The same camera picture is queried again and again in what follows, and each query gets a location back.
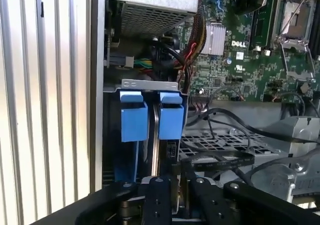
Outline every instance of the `green circuit board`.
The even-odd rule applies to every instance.
[[[239,91],[246,101],[271,102],[271,98],[278,93],[296,92],[298,86],[308,84],[310,89],[305,92],[305,95],[312,97],[313,91],[318,89],[320,82],[319,62],[313,61],[316,82],[297,79],[287,75],[279,49],[265,48],[268,46],[267,40],[270,39],[271,27],[274,24],[274,19],[270,17],[275,13],[277,0],[268,0],[260,13],[246,15],[235,15],[231,1],[221,0],[219,7],[214,2],[204,1],[206,23],[220,23],[226,28],[224,52],[223,55],[201,54],[197,58],[193,64],[194,74],[191,80],[190,96],[206,98],[216,89],[229,86]],[[260,33],[261,36],[255,35],[252,38],[254,16],[259,16],[261,24],[263,23],[263,30]],[[192,30],[191,24],[191,21],[186,21],[177,27],[182,49],[188,44]],[[245,47],[232,46],[233,41],[240,42]],[[268,49],[270,54],[266,54],[264,49],[261,51],[250,49],[252,44]],[[305,53],[286,51],[285,59],[289,72],[300,75],[308,71],[309,65]],[[217,99],[232,100],[235,96],[232,92],[223,92]],[[286,101],[293,102],[294,99],[289,97]]]

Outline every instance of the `dell logo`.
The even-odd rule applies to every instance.
[[[240,48],[245,48],[246,44],[244,41],[232,41],[231,42],[232,47],[240,47]]]

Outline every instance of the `blue plastic latch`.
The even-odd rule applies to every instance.
[[[162,104],[182,104],[182,97],[178,92],[160,92]]]
[[[141,91],[120,91],[121,103],[142,103],[143,101]]]
[[[159,139],[178,140],[184,123],[183,99],[178,92],[160,92]]]
[[[148,138],[148,106],[140,91],[120,91],[121,141],[145,141]]]

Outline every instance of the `white label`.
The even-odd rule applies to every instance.
[[[241,51],[237,51],[235,55],[235,60],[243,60],[245,57],[245,54]]]
[[[245,48],[246,44],[244,41],[232,41],[231,42],[232,47],[239,47],[239,48]]]
[[[242,65],[235,65],[234,70],[242,72],[242,71],[245,71],[246,69]]]

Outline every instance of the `sticker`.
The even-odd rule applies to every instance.
[[[242,65],[236,65],[234,70],[236,70],[237,72],[244,72],[246,69]]]
[[[237,52],[236,52],[235,59],[236,59],[236,60],[243,60],[243,59],[244,59],[244,56],[245,56],[245,53],[244,53],[244,52],[237,51]]]

